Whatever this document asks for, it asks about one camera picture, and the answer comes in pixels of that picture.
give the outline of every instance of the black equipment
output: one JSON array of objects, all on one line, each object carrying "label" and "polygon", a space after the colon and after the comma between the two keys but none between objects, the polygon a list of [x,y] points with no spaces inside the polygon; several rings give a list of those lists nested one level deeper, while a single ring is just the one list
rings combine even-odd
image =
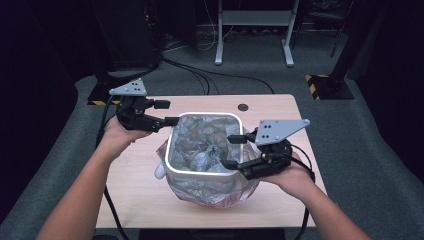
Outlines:
[{"label": "black equipment", "polygon": [[292,145],[286,138],[309,125],[309,120],[262,120],[259,127],[245,135],[231,135],[227,139],[232,144],[255,143],[261,151],[257,159],[238,163],[235,160],[221,160],[230,170],[238,170],[247,180],[281,173],[291,162],[304,167],[311,178],[311,167],[292,157]]},{"label": "black equipment", "polygon": [[159,132],[163,127],[172,127],[178,124],[179,117],[165,117],[164,119],[160,119],[145,114],[146,109],[151,107],[155,109],[168,109],[171,102],[167,100],[147,99],[147,92],[141,79],[112,89],[109,93],[112,96],[121,96],[120,103],[116,108],[116,116],[122,126],[127,130]]}]

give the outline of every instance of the triangular metal plate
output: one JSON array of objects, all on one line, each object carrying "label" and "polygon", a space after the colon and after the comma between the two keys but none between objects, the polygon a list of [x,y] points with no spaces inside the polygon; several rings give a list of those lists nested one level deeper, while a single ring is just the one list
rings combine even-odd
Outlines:
[{"label": "triangular metal plate", "polygon": [[255,144],[257,146],[279,143],[307,127],[311,122],[302,120],[261,120],[256,134]]},{"label": "triangular metal plate", "polygon": [[143,81],[141,79],[137,79],[120,87],[111,89],[109,94],[112,96],[146,96],[147,91],[144,87]]}]

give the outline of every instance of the black cable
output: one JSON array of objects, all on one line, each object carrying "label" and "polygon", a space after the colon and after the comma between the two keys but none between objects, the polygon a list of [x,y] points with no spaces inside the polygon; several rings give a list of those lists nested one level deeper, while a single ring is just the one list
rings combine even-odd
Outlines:
[{"label": "black cable", "polygon": [[187,70],[187,71],[189,71],[189,72],[193,73],[193,74],[196,76],[196,78],[198,78],[198,76],[200,76],[201,78],[203,78],[203,79],[205,80],[205,82],[206,82],[207,86],[208,86],[208,88],[207,88],[208,90],[207,90],[206,95],[209,95],[209,92],[210,92],[210,85],[209,85],[209,83],[212,83],[212,85],[214,86],[214,88],[215,88],[215,90],[217,91],[217,94],[218,94],[218,95],[220,95],[220,94],[221,94],[221,93],[219,92],[219,89],[218,89],[218,87],[216,86],[215,82],[214,82],[214,81],[213,81],[210,77],[208,77],[208,76],[206,76],[206,75],[202,74],[202,73],[201,73],[201,71],[199,71],[198,69],[195,69],[195,68],[193,68],[193,67],[191,67],[191,66],[184,65],[184,64],[181,64],[181,63],[178,63],[178,62],[174,62],[174,61],[169,60],[169,59],[166,59],[166,58],[163,58],[162,60],[163,60],[164,62],[166,62],[166,63],[170,64],[170,65],[173,65],[173,66],[178,67],[178,68],[182,68],[182,69],[184,69],[184,70]]},{"label": "black cable", "polygon": [[303,151],[303,149],[301,149],[300,147],[298,147],[296,145],[290,144],[290,146],[296,148],[297,150],[301,151],[303,153],[303,155],[305,155],[306,159],[308,159],[308,162],[309,162],[309,168],[312,171],[312,162],[311,162],[311,159],[309,158],[308,154],[306,154],[305,151]]},{"label": "black cable", "polygon": [[224,73],[217,73],[217,72],[212,72],[212,71],[208,71],[208,70],[203,70],[203,69],[200,69],[200,68],[196,68],[196,67],[193,67],[193,66],[189,66],[189,65],[186,65],[186,64],[175,62],[175,61],[170,60],[170,59],[167,59],[165,57],[162,57],[162,60],[164,62],[167,62],[167,63],[177,64],[177,65],[182,66],[182,67],[187,67],[187,68],[190,68],[190,69],[193,69],[193,70],[196,70],[196,71],[205,72],[205,73],[209,73],[209,74],[214,74],[214,75],[219,75],[219,76],[225,76],[225,77],[232,77],[232,78],[245,78],[245,79],[250,79],[250,80],[258,81],[258,82],[261,82],[261,83],[265,84],[269,88],[269,90],[271,91],[271,93],[274,94],[274,90],[272,89],[272,87],[267,82],[265,82],[264,80],[261,80],[261,79],[258,79],[258,78],[252,78],[252,77],[246,77],[246,76],[239,76],[239,75],[231,75],[231,74],[224,74]]},{"label": "black cable", "polygon": [[196,77],[197,81],[199,81],[200,86],[202,86],[203,95],[206,95],[206,90],[205,90],[205,87],[203,86],[202,81],[200,80],[200,78],[196,74],[193,73],[193,75]]},{"label": "black cable", "polygon": [[[304,155],[305,155],[305,157],[308,159],[308,161],[309,161],[309,167],[308,166],[306,166],[302,161],[300,161],[300,160],[298,160],[298,159],[296,159],[296,158],[294,158],[294,157],[292,157],[292,156],[289,156],[289,158],[291,159],[291,161],[292,162],[295,162],[295,163],[297,163],[298,165],[300,165],[301,167],[303,167],[303,168],[305,168],[307,171],[308,171],[308,173],[309,173],[309,177],[312,179],[312,181],[315,183],[315,173],[312,171],[312,162],[311,162],[311,160],[310,160],[310,158],[309,158],[309,156],[305,153],[305,151],[303,151],[303,149],[301,149],[300,147],[298,147],[298,146],[296,146],[296,145],[293,145],[293,144],[290,144],[292,147],[294,147],[294,148],[296,148],[296,149],[298,149],[299,151],[301,151]],[[295,240],[299,240],[301,237],[302,237],[302,235],[303,235],[303,233],[305,233],[305,230],[306,230],[306,226],[308,225],[308,219],[309,219],[309,210],[308,210],[308,208],[306,208],[305,207],[305,213],[303,214],[303,221],[302,221],[302,227],[300,228],[300,231],[299,231],[299,233],[297,234],[297,236],[295,237]]]},{"label": "black cable", "polygon": [[[96,148],[97,148],[97,146],[99,145],[100,141],[103,138],[104,128],[105,128],[106,124],[109,122],[109,120],[113,116],[116,115],[116,113],[115,113],[109,119],[106,120],[107,112],[109,110],[109,106],[110,106],[110,104],[112,102],[112,99],[113,99],[113,96],[111,96],[109,98],[109,100],[106,103],[105,109],[103,110],[103,115],[102,115],[102,121],[101,121],[101,124],[100,124],[100,129],[99,129],[99,131],[97,133]],[[105,198],[107,200],[107,203],[109,204],[110,210],[112,211],[113,218],[115,220],[115,223],[116,223],[116,226],[118,227],[119,232],[121,233],[121,236],[125,240],[129,240],[129,238],[126,235],[124,229],[122,228],[121,222],[119,221],[118,213],[116,212],[115,205],[113,204],[112,198],[110,197],[110,194],[109,194],[109,190],[107,188],[107,185],[105,185],[105,189],[103,191],[103,194],[104,194],[104,196],[105,196]]]}]

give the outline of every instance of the tabletop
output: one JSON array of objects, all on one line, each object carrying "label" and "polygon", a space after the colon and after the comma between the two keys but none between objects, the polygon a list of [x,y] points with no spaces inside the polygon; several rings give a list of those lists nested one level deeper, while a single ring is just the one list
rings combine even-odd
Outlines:
[{"label": "tabletop", "polygon": [[[301,119],[292,95],[148,96],[169,100],[170,109],[147,109],[146,114],[164,118],[185,112],[225,112],[237,115],[253,131],[261,119]],[[240,104],[246,108],[239,110]],[[287,139],[302,148],[312,161],[316,184],[326,192],[307,129]],[[137,140],[111,166],[107,186],[124,228],[273,228],[300,227],[304,205],[276,185],[261,182],[245,202],[231,208],[213,208],[181,201],[165,178],[154,171],[160,163],[156,150],[167,140],[171,128]],[[308,226],[315,226],[312,218]],[[116,228],[109,205],[103,197],[97,228]]]}]

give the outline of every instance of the plastic bag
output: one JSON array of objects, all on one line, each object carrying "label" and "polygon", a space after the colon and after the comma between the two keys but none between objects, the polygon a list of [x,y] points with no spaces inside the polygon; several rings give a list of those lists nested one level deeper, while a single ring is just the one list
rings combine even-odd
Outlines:
[{"label": "plastic bag", "polygon": [[[200,116],[180,119],[173,129],[171,143],[165,143],[157,150],[157,154],[165,164],[167,145],[171,144],[172,154],[168,154],[173,168],[191,172],[225,173],[229,170],[219,162],[220,159],[249,161],[259,156],[250,143],[244,144],[242,151],[238,144],[230,144],[227,136],[240,134],[231,117]],[[203,206],[228,208],[248,199],[259,180],[246,180],[236,174],[232,181],[201,181],[197,178],[176,178],[166,174],[166,179],[175,195],[184,201]]]}]

